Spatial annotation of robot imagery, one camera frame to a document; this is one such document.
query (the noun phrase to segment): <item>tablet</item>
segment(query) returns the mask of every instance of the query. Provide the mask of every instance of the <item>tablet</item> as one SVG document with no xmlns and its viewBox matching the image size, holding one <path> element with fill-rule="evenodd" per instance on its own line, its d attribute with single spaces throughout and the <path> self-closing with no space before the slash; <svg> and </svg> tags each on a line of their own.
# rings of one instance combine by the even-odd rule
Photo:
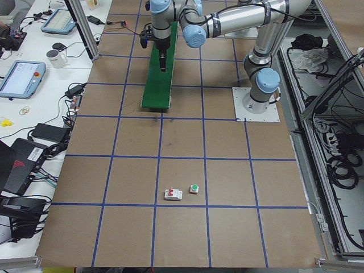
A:
<svg viewBox="0 0 364 273">
<path fill-rule="evenodd" d="M 75 25 L 68 10 L 57 9 L 40 29 L 47 33 L 67 35 L 73 30 Z"/>
<path fill-rule="evenodd" d="M 45 72 L 45 63 L 15 61 L 0 83 L 0 97 L 30 98 L 35 93 Z"/>
</svg>

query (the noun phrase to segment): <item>green mat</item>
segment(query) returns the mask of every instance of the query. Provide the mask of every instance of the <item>green mat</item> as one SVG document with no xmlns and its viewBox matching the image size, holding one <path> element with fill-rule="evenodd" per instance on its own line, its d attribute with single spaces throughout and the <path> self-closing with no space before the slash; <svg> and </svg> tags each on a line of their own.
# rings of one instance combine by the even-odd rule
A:
<svg viewBox="0 0 364 273">
<path fill-rule="evenodd" d="M 171 23 L 171 47 L 167 50 L 166 71 L 159 68 L 159 53 L 153 47 L 146 87 L 141 106 L 143 108 L 169 109 L 171 106 L 171 88 L 173 66 L 175 64 L 175 51 L 177 42 L 177 22 Z"/>
</svg>

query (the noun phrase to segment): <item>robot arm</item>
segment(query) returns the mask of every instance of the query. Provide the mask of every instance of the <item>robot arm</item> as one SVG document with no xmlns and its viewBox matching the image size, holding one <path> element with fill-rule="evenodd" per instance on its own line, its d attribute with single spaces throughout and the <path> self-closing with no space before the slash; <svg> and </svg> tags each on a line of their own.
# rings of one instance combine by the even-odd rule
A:
<svg viewBox="0 0 364 273">
<path fill-rule="evenodd" d="M 207 38 L 261 26 L 253 50 L 246 56 L 244 69 L 252 84 L 249 97 L 243 102 L 253 113 L 262 113 L 279 85 L 279 75 L 268 68 L 274 48 L 280 45 L 286 22 L 300 16 L 311 0 L 238 0 L 236 6 L 202 14 L 201 0 L 150 0 L 152 24 L 140 34 L 142 46 L 153 40 L 159 50 L 160 69 L 166 71 L 167 49 L 170 45 L 171 22 L 180 22 L 183 37 L 192 47 L 201 47 Z"/>
</svg>

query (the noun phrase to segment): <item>white desk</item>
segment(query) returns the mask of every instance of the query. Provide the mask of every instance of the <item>white desk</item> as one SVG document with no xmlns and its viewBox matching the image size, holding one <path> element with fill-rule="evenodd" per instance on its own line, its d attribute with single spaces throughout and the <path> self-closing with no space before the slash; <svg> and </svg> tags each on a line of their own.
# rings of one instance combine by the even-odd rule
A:
<svg viewBox="0 0 364 273">
<path fill-rule="evenodd" d="M 85 14 L 92 14 L 95 17 L 100 18 L 103 22 L 106 21 L 110 5 L 112 0 L 99 0 L 99 5 L 96 9 L 90 11 L 86 3 L 82 2 Z M 35 3 L 30 8 L 28 16 L 32 16 L 33 13 L 39 13 L 41 11 L 48 10 L 48 1 L 35 0 Z M 44 74 L 42 82 L 37 88 L 36 93 L 29 100 L 9 101 L 7 98 L 0 98 L 0 117 L 5 117 L 11 120 L 14 124 L 8 127 L 0 127 L 0 137 L 10 135 L 22 129 L 24 127 L 32 127 L 37 123 L 43 123 L 51 118 L 57 116 L 58 105 L 57 102 L 72 82 L 87 82 L 92 62 L 89 60 L 86 52 L 79 58 L 69 58 L 68 65 L 61 69 L 52 68 L 51 63 L 46 57 L 47 51 L 52 49 L 52 45 L 57 42 L 61 42 L 66 46 L 80 42 L 80 35 L 75 28 L 69 35 L 57 35 L 46 34 L 40 30 L 42 24 L 33 23 L 25 31 L 28 32 L 22 46 L 19 51 L 14 51 L 12 56 L 7 60 L 0 60 L 0 75 L 4 76 L 9 67 L 15 60 L 32 60 L 43 61 L 47 64 L 47 71 Z M 90 24 L 93 34 L 101 33 L 104 29 L 103 25 Z M 70 55 L 78 55 L 84 46 L 83 44 L 75 45 L 70 48 L 68 53 Z M 27 115 L 20 115 L 20 109 L 28 106 L 30 111 Z M 60 101 L 61 115 L 58 119 L 48 123 L 50 125 L 60 126 L 63 125 L 61 118 L 62 114 L 66 112 L 64 99 Z M 9 146 L 16 140 L 16 138 L 27 138 L 29 129 L 23 130 L 14 136 L 3 139 L 2 141 Z M 44 144 L 52 144 L 50 142 L 43 141 Z M 58 175 L 63 163 L 64 152 L 52 160 L 46 161 L 43 164 L 43 168 L 53 175 Z M 47 182 L 33 182 L 25 195 L 46 195 L 52 198 L 54 188 Z M 35 251 L 38 247 L 39 240 L 42 233 L 38 233 L 31 239 L 21 239 L 18 243 L 4 243 L 0 245 L 0 259 L 10 258 L 25 258 L 35 255 Z"/>
</svg>

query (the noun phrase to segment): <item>white mounting plate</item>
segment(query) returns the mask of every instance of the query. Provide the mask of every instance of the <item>white mounting plate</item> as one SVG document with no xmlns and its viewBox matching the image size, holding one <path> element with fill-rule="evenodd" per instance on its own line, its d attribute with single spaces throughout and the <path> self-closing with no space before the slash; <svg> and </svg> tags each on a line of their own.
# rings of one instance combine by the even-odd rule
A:
<svg viewBox="0 0 364 273">
<path fill-rule="evenodd" d="M 263 114 L 253 114 L 243 106 L 244 96 L 250 92 L 251 88 L 233 87 L 235 117 L 237 121 L 247 122 L 279 122 L 277 106 L 272 104 Z"/>
<path fill-rule="evenodd" d="M 255 40 L 258 37 L 258 30 L 256 27 L 247 28 L 246 30 L 239 30 L 236 32 L 231 32 L 225 34 L 225 38 L 240 38 L 240 39 L 248 39 Z"/>
</svg>

